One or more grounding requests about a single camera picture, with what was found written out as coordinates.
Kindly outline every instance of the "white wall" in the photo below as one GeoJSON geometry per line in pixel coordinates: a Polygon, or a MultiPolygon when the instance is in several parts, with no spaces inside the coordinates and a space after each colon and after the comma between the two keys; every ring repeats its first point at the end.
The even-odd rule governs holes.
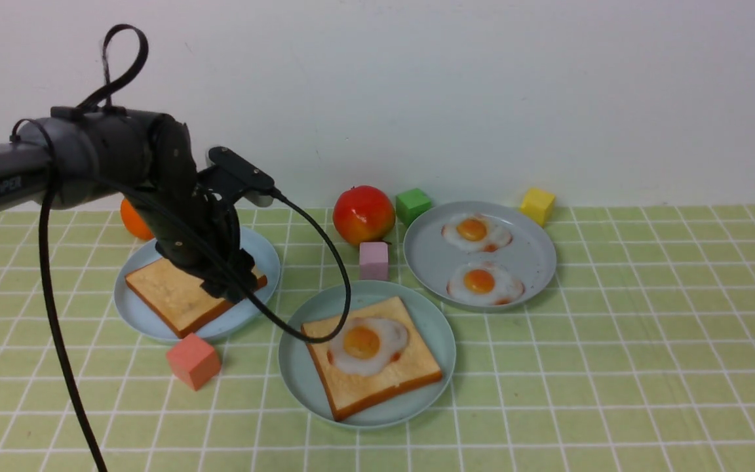
{"type": "MultiPolygon", "coordinates": [[[[305,206],[360,184],[755,203],[755,0],[0,0],[0,141],[100,86],[121,22],[151,54],[116,103],[187,121],[200,162],[230,146],[305,206]]],[[[134,49],[117,36],[114,75],[134,49]]]]}

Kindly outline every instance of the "green cube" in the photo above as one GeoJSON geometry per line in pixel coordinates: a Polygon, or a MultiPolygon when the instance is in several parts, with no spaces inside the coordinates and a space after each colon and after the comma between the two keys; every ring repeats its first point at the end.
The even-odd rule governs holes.
{"type": "Polygon", "coordinates": [[[431,209],[432,201],[417,188],[395,196],[395,213],[405,226],[410,226],[422,213],[431,209]]]}

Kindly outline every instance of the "green tiled tablecloth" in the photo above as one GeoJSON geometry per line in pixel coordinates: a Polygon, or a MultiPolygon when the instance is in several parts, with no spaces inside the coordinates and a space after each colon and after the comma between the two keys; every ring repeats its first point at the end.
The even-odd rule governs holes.
{"type": "MultiPolygon", "coordinates": [[[[277,313],[341,283],[298,216],[241,218],[284,260],[277,313]]],[[[218,344],[218,378],[186,388],[166,347],[111,304],[141,242],[117,213],[52,223],[61,325],[112,472],[755,472],[755,206],[558,209],[549,289],[508,314],[437,302],[459,343],[452,385],[407,424],[363,433],[294,402],[266,319],[218,344]]],[[[36,225],[36,213],[0,215],[0,471],[90,470],[48,331],[36,225]]],[[[420,290],[392,248],[393,281],[420,290]]],[[[339,251],[356,278],[356,251],[339,251]]]]}

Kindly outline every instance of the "fake apple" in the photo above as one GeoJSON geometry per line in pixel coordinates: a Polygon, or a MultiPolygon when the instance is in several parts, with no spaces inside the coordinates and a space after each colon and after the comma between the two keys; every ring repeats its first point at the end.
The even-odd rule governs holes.
{"type": "Polygon", "coordinates": [[[395,208],[373,186],[353,186],[334,205],[334,228],[349,245],[380,241],[395,227],[395,208]]]}

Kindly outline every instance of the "toast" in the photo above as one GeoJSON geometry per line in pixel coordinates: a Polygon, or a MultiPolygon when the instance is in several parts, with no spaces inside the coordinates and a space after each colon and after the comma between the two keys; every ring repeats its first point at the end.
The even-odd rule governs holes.
{"type": "MultiPolygon", "coordinates": [[[[252,268],[258,278],[255,290],[267,286],[267,276],[252,268]]],[[[203,282],[176,268],[170,260],[159,258],[124,277],[126,286],[145,303],[168,328],[184,338],[221,316],[234,303],[213,298],[200,287],[203,282]]]]}
{"type": "MultiPolygon", "coordinates": [[[[304,323],[301,327],[302,334],[311,337],[326,336],[339,323],[340,317],[341,315],[338,315],[304,323]]],[[[393,356],[389,364],[374,376],[346,374],[334,367],[333,356],[329,356],[330,341],[307,345],[322,380],[334,420],[338,422],[408,391],[439,382],[443,376],[441,367],[438,366],[431,350],[411,320],[407,308],[404,307],[404,302],[398,296],[349,311],[345,324],[348,325],[351,319],[368,317],[395,320],[402,323],[408,333],[406,347],[399,356],[393,356]]]]}

